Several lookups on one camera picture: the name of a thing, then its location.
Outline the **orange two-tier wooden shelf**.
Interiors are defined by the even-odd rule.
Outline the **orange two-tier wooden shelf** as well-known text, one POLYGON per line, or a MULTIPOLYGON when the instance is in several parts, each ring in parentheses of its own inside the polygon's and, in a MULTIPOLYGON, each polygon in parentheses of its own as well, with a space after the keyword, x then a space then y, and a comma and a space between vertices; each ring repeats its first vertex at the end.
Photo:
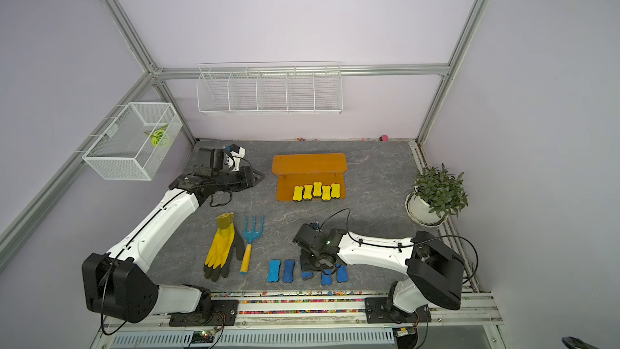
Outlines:
MULTIPOLYGON (((280 202, 295 202, 292 200, 295 186, 322 182, 323 185, 341 184, 341 198, 332 200, 343 200, 346 198, 347 169, 344 153, 276 155, 272 164, 272 172, 278 177, 276 199, 280 202)), ((312 200, 322 199, 313 197, 302 201, 312 200)))

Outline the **yellow whiteboard eraser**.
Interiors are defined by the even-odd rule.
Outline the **yellow whiteboard eraser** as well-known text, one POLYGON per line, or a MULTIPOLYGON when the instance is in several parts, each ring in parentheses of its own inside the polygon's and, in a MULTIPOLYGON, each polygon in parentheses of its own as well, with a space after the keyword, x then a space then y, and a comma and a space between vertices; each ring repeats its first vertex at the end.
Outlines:
POLYGON ((313 198, 313 185, 312 184, 304 185, 303 199, 311 200, 312 198, 313 198))
POLYGON ((332 195, 331 195, 331 186, 330 185, 323 185, 321 190, 321 199, 324 201, 330 201, 332 200, 332 195))
POLYGON ((330 185, 330 197, 332 199, 340 199, 342 195, 342 185, 341 184, 331 184, 330 185))
POLYGON ((322 182, 314 182, 313 183, 313 197, 322 197, 322 182))
POLYGON ((304 186, 295 186, 292 200, 295 202, 301 202, 304 199, 304 192, 305 192, 304 186))

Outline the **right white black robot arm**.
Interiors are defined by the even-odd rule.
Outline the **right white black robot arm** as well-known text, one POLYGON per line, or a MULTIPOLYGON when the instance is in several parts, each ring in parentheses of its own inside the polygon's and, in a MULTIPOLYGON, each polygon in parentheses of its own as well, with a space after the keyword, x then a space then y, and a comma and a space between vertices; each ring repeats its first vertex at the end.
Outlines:
POLYGON ((447 310, 461 307, 465 260, 429 232, 418 231, 412 238, 373 238, 345 229, 326 233, 303 224, 292 242, 301 249, 302 271, 367 265, 405 275, 388 298, 388 305, 402 313, 428 304, 447 310))

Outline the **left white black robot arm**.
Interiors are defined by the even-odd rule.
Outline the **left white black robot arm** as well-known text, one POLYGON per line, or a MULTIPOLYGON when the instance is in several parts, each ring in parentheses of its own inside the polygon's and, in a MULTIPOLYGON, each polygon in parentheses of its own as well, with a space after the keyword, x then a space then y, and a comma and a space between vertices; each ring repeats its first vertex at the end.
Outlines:
POLYGON ((264 178, 247 160, 237 171, 195 166, 191 173, 181 174, 132 232, 107 253, 92 254, 84 261, 82 279, 88 310, 123 323, 168 314, 171 326, 232 324, 236 310, 212 306, 209 289, 190 284, 155 284, 147 273, 176 229, 204 202, 212 202, 216 192, 242 192, 264 178))

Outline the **blue yellow garden fork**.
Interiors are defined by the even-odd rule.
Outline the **blue yellow garden fork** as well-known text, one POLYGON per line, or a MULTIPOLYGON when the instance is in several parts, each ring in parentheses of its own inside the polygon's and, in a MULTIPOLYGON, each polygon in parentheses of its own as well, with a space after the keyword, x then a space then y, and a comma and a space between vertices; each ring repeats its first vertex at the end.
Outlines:
POLYGON ((252 254, 253 243, 259 239, 263 234, 264 229, 264 216, 261 216, 260 220, 256 216, 253 217, 252 223, 250 223, 249 218, 245 218, 245 227, 243 231, 243 238, 246 241, 245 252, 242 258, 242 266, 240 269, 240 273, 245 275, 248 273, 250 269, 250 261, 252 254))

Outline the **yellow black gardening glove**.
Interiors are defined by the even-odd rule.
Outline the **yellow black gardening glove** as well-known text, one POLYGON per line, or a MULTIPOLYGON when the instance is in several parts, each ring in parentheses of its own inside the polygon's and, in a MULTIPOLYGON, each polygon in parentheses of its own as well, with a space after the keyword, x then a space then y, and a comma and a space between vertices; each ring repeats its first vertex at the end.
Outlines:
POLYGON ((233 253, 239 261, 245 254, 244 239, 234 224, 234 213, 224 213, 216 222, 216 234, 203 265, 204 277, 212 282, 229 276, 233 253))

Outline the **green toy in basket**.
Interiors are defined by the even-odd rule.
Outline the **green toy in basket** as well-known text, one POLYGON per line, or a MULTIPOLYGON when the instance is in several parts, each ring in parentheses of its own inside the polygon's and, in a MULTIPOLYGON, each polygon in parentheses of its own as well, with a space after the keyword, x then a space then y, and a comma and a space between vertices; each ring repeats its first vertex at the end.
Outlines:
POLYGON ((145 132, 145 135, 150 140, 150 143, 154 148, 166 148, 171 145, 171 139, 167 134, 167 130, 169 128, 168 124, 161 126, 150 132, 145 132))

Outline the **potted green plant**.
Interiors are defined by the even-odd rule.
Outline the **potted green plant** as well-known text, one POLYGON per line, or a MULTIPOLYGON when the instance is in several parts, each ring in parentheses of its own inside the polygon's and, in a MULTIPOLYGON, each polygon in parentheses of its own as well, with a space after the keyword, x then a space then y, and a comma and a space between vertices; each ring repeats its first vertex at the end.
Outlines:
POLYGON ((444 164, 424 167, 405 200, 409 217, 425 227, 438 227, 449 217, 458 217, 468 206, 463 173, 455 175, 444 164))

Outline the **aluminium rail frame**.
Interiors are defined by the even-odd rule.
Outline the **aluminium rail frame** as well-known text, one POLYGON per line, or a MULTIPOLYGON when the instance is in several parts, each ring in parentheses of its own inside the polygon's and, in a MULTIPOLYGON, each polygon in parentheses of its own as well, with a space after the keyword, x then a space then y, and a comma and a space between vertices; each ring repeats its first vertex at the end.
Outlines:
POLYGON ((109 321, 110 336, 98 333, 93 348, 427 348, 442 334, 473 327, 488 348, 511 348, 504 321, 489 292, 467 292, 459 310, 423 305, 394 322, 387 297, 372 292, 218 292, 214 316, 156 315, 137 324, 109 321))

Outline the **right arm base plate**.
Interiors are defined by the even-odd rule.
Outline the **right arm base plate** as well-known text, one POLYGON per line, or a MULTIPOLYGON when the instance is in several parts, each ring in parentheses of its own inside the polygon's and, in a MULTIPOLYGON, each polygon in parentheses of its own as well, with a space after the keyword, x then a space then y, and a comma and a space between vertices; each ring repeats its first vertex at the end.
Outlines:
POLYGON ((364 313, 369 324, 429 323, 432 321, 426 306, 409 313, 395 307, 387 297, 367 297, 364 299, 364 313))

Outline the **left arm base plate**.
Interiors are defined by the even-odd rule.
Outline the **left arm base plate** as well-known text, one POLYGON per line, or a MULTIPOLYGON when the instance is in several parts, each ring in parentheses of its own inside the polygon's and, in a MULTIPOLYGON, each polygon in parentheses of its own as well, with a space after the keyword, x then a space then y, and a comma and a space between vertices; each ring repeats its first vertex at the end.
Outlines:
POLYGON ((172 313, 170 327, 233 326, 237 318, 239 301, 215 299, 200 306, 193 313, 172 313))

